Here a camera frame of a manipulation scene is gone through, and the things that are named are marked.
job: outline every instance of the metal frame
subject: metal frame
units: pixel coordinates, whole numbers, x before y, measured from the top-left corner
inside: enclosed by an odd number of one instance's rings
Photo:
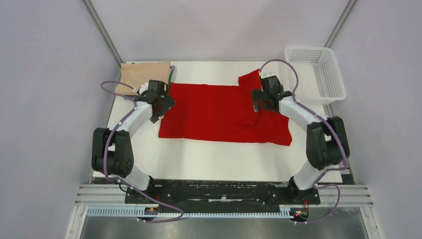
[[[122,58],[120,57],[116,47],[114,46],[109,34],[107,33],[106,28],[104,27],[100,17],[98,16],[97,11],[95,10],[91,0],[83,0],[89,14],[93,18],[94,23],[97,26],[98,31],[102,35],[106,44],[108,45],[110,51],[112,52],[118,65],[123,63]],[[333,28],[330,36],[328,37],[325,47],[331,47],[336,37],[338,36],[341,28],[343,27],[347,17],[355,6],[357,0],[349,0],[346,4],[340,18],[338,19],[335,27]],[[335,116],[332,105],[324,106],[324,110],[327,116]],[[372,199],[369,195],[368,188],[365,185],[339,185],[341,191],[340,204],[338,207],[347,208],[347,207],[359,207],[363,217],[364,225],[366,227],[368,236],[370,239],[382,239],[378,218],[376,212],[374,211],[374,205]],[[326,208],[334,204],[337,197],[337,190],[334,188],[326,188],[319,190],[319,196],[321,200],[320,205],[310,205],[311,208]],[[145,207],[157,207],[157,204],[137,204],[137,205],[127,205],[124,203],[125,194],[120,191],[118,185],[94,185],[94,184],[84,184],[80,186],[78,195],[76,197],[75,206],[73,209],[72,217],[69,223],[69,227],[66,233],[67,239],[78,239],[80,238],[82,227],[87,215],[93,215],[93,212],[98,213],[99,215],[113,216],[111,210],[98,212],[100,209],[137,209],[135,211],[136,215],[139,216],[140,211]],[[283,217],[283,211],[288,208],[294,208],[297,205],[280,205],[280,214],[279,215],[218,215],[213,214],[215,217],[254,217],[254,218],[265,218],[265,217]],[[134,211],[118,211],[114,216],[134,216]],[[164,215],[168,217],[177,216],[176,214]],[[209,217],[210,215],[187,215],[187,217]]]

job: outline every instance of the white table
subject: white table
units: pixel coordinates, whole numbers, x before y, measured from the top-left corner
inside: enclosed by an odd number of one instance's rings
[[[261,67],[261,61],[172,62],[172,82],[209,85],[238,85],[239,76]],[[289,89],[285,67],[268,64],[264,72],[276,74]],[[132,103],[115,99],[109,125],[120,120]],[[323,113],[322,105],[309,105]],[[306,134],[289,121],[290,146],[272,143],[229,143],[192,139],[158,138],[160,122],[147,121],[132,137],[135,165],[153,178],[184,180],[288,181],[307,161]],[[104,177],[95,172],[94,177]],[[341,182],[339,172],[330,172],[321,182]]]

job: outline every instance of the red cloth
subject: red cloth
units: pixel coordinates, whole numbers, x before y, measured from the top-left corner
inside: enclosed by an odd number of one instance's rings
[[[260,89],[258,70],[239,77],[239,86],[171,83],[176,101],[161,120],[160,138],[290,145],[289,119],[278,112],[254,112],[252,90]]]

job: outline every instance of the white plastic basket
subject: white plastic basket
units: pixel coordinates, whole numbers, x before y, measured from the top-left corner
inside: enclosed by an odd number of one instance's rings
[[[299,87],[296,97],[307,104],[330,104],[344,100],[346,89],[334,52],[330,48],[317,46],[288,46],[284,50],[286,61],[297,71]],[[292,91],[296,77],[290,67],[285,66],[286,77]]]

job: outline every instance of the purple cable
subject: purple cable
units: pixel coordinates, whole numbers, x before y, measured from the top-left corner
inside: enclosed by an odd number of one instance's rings
[[[123,116],[123,118],[119,121],[119,123],[123,123],[134,111],[135,111],[135,107],[136,107],[136,101],[134,100],[134,99],[132,99],[131,97],[128,97],[128,96],[125,96],[125,95],[122,95],[122,94],[119,94],[119,93],[116,93],[116,92],[113,92],[113,91],[109,91],[109,90],[107,90],[105,87],[104,87],[104,84],[107,84],[107,83],[114,83],[114,84],[120,84],[120,85],[124,85],[124,86],[126,86],[126,87],[129,87],[129,88],[131,88],[132,90],[135,90],[135,88],[134,87],[132,87],[132,86],[130,86],[130,85],[128,85],[128,84],[125,84],[125,83],[122,83],[122,82],[116,82],[116,81],[104,81],[104,82],[102,82],[101,83],[101,88],[104,90],[104,91],[106,91],[107,93],[109,93],[109,94],[112,94],[112,95],[115,95],[115,96],[120,96],[120,97],[123,97],[124,99],[126,99],[126,100],[130,100],[130,101],[132,101],[132,103],[133,103],[133,105],[134,105],[134,108],[132,108],[127,114],[125,114],[125,116]],[[108,176],[108,172],[107,172],[107,154],[108,154],[108,147],[110,146],[110,142],[111,142],[111,138],[112,138],[112,136],[114,135],[114,133],[116,132],[116,130],[117,130],[117,128],[119,128],[119,126],[120,126],[120,124],[116,124],[116,126],[111,130],[111,132],[110,132],[110,135],[108,136],[108,138],[107,138],[107,142],[105,143],[105,148],[104,148],[104,161],[103,161],[103,171],[104,171],[104,176],[105,176],[105,178],[106,178],[106,180],[108,180],[108,181],[113,181],[113,180],[119,180],[120,178],[112,178],[112,177],[109,177]],[[179,216],[177,216],[177,217],[175,217],[175,218],[169,218],[169,219],[164,219],[164,220],[159,220],[159,221],[144,221],[145,223],[167,223],[167,222],[172,222],[172,221],[176,221],[176,220],[179,220],[181,217],[183,217],[183,215],[185,214],[183,211],[182,211],[182,209],[180,209],[180,208],[177,208],[177,207],[175,207],[175,206],[172,206],[172,205],[169,205],[169,204],[167,204],[167,203],[163,203],[163,202],[160,202],[160,201],[158,201],[158,200],[156,200],[156,199],[154,199],[154,198],[152,198],[152,197],[150,197],[148,194],[146,194],[146,193],[144,193],[144,192],[142,192],[140,189],[138,189],[138,188],[135,188],[135,187],[133,187],[132,185],[130,185],[129,183],[127,183],[126,181],[124,181],[123,179],[120,179],[121,180],[121,182],[124,184],[124,185],[126,185],[127,187],[129,187],[130,189],[133,189],[133,190],[135,190],[136,192],[138,192],[138,193],[140,193],[142,196],[144,196],[145,198],[147,198],[148,200],[150,200],[150,201],[153,201],[154,203],[157,203],[157,204],[159,204],[159,205],[162,205],[162,206],[164,206],[164,207],[168,207],[168,208],[171,208],[171,209],[174,209],[174,210],[176,210],[176,211],[178,211],[178,212],[180,212],[180,215]]]
[[[341,153],[341,156],[343,157],[343,162],[344,162],[344,166],[343,167],[339,167],[339,168],[329,168],[329,169],[327,169],[326,171],[324,171],[314,182],[313,182],[313,187],[315,188],[315,189],[324,189],[324,188],[327,188],[327,187],[330,187],[330,186],[334,186],[334,187],[336,187],[336,189],[337,189],[337,191],[338,191],[338,194],[337,194],[337,201],[335,202],[335,205],[334,205],[334,207],[331,209],[331,211],[328,213],[328,214],[326,214],[325,216],[323,216],[323,217],[321,217],[321,218],[318,218],[318,219],[314,219],[314,220],[311,220],[311,221],[307,221],[307,222],[295,222],[295,224],[308,224],[308,223],[317,223],[317,222],[320,222],[320,221],[322,221],[322,220],[324,220],[325,218],[327,218],[327,217],[329,217],[329,216],[331,216],[333,213],[334,213],[334,211],[337,209],[337,206],[338,206],[338,203],[340,202],[340,188],[336,185],[336,184],[327,184],[327,185],[322,185],[322,186],[317,186],[316,184],[321,180],[321,178],[323,178],[323,176],[327,173],[327,172],[330,172],[330,171],[341,171],[341,170],[344,170],[344,169],[347,169],[348,168],[348,166],[349,166],[349,161],[348,161],[348,159],[347,159],[347,157],[346,157],[346,152],[344,151],[344,148],[343,148],[343,146],[341,145],[341,142],[340,142],[340,139],[338,138],[338,136],[337,136],[337,134],[335,133],[335,131],[334,131],[334,129],[330,126],[330,124],[323,118],[323,117],[321,117],[320,115],[318,115],[316,112],[314,112],[313,110],[311,110],[310,108],[308,108],[307,106],[305,106],[304,104],[302,104],[302,103],[300,103],[297,99],[296,99],[296,95],[295,95],[295,92],[296,92],[296,90],[297,90],[297,88],[298,88],[298,86],[299,86],[299,76],[298,76],[298,73],[296,72],[296,70],[294,69],[294,67],[289,63],[289,62],[287,62],[287,61],[285,61],[285,60],[281,60],[281,59],[273,59],[273,60],[269,60],[269,61],[267,61],[267,62],[265,62],[264,63],[264,65],[262,65],[261,66],[261,68],[259,69],[259,72],[261,72],[262,71],[262,69],[264,68],[264,66],[265,65],[267,65],[268,63],[270,63],[270,62],[274,62],[274,61],[276,61],[276,62],[283,62],[284,64],[286,64],[286,65],[288,65],[292,70],[293,70],[293,72],[295,73],[295,77],[296,77],[296,85],[295,85],[295,87],[293,88],[293,91],[292,91],[292,98],[293,98],[293,101],[297,104],[297,105],[299,105],[300,107],[302,107],[304,110],[306,110],[307,112],[309,112],[309,113],[311,113],[313,116],[315,116],[316,118],[318,118],[320,121],[322,121],[324,124],[325,124],[325,126],[327,126],[327,128],[328,128],[328,130],[331,132],[331,134],[332,134],[332,136],[334,137],[334,140],[335,140],[335,142],[337,143],[337,145],[338,145],[338,148],[340,149],[340,153]]]

